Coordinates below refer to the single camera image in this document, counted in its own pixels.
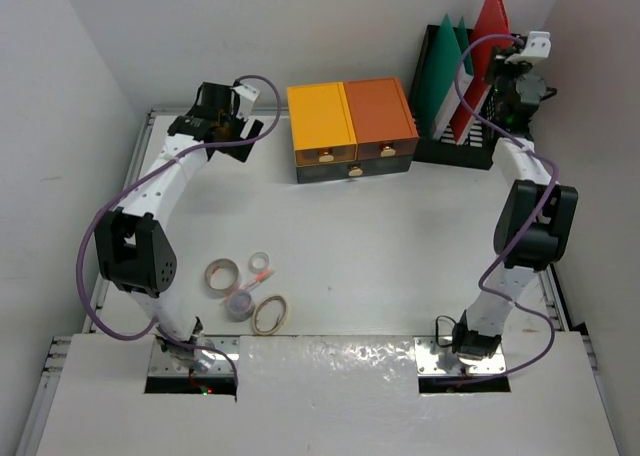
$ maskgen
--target yellow panel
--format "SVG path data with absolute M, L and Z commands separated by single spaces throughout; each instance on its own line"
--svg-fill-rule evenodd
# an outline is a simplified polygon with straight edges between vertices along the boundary
M 287 89 L 296 151 L 356 144 L 342 83 Z

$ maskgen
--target gold knob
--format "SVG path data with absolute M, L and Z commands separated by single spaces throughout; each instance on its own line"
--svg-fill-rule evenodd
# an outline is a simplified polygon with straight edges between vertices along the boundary
M 357 178 L 358 176 L 362 176 L 362 169 L 360 168 L 360 166 L 351 166 L 349 168 L 349 177 L 350 178 Z
M 331 154 L 330 150 L 325 150 L 320 154 L 320 157 L 318 158 L 318 161 L 320 161 L 321 163 L 330 163 L 331 161 L 333 161 L 333 154 Z
M 382 151 L 380 151 L 380 157 L 382 157 L 382 158 L 387 158 L 389 156 L 395 156 L 395 154 L 396 154 L 396 150 L 393 149 L 388 144 L 382 148 Z

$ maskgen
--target white table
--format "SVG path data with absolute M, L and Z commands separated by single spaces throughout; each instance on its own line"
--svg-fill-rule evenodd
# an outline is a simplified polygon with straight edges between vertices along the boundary
M 145 164 L 171 120 L 156 118 Z M 408 174 L 296 185 L 289 138 L 284 121 L 248 164 L 216 155 L 194 178 L 167 231 L 174 285 L 207 332 L 249 334 L 211 298 L 203 271 L 228 257 L 248 276 L 249 256 L 266 251 L 277 273 L 255 296 L 289 299 L 281 334 L 329 336 L 242 337 L 234 403 L 143 394 L 151 336 L 76 335 L 39 455 L 617 454 L 577 333 L 559 333 L 549 355 L 510 378 L 510 393 L 418 394 L 408 336 L 476 297 L 508 190 L 498 171 L 415 163 Z M 537 279 L 521 302 L 545 310 Z M 102 303 L 118 330 L 146 324 L 113 287 Z M 507 365 L 547 339 L 544 322 L 515 312 Z

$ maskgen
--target black rack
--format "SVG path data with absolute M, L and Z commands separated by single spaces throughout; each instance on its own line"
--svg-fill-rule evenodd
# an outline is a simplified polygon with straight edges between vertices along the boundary
M 429 25 L 424 35 L 420 57 L 413 75 L 411 92 L 409 93 L 409 108 L 413 114 L 418 129 L 420 141 L 413 156 L 414 161 L 422 163 L 446 164 L 449 166 L 461 166 L 464 168 L 489 169 L 493 165 L 493 150 L 496 144 L 496 135 L 491 128 L 475 121 L 471 126 L 469 138 L 464 144 L 457 145 L 453 139 L 451 128 L 446 131 L 436 141 L 429 135 L 429 128 L 421 124 L 419 115 L 416 114 L 414 106 L 418 95 L 420 79 L 424 68 L 424 63 L 429 54 L 429 42 L 433 41 L 440 26 Z M 493 92 L 487 97 L 480 114 L 487 119 L 493 116 Z

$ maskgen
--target yellow drawer box top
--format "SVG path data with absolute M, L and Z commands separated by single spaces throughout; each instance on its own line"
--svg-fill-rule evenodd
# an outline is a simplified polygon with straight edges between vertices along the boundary
M 296 165 L 356 158 L 356 136 L 343 83 L 287 88 Z

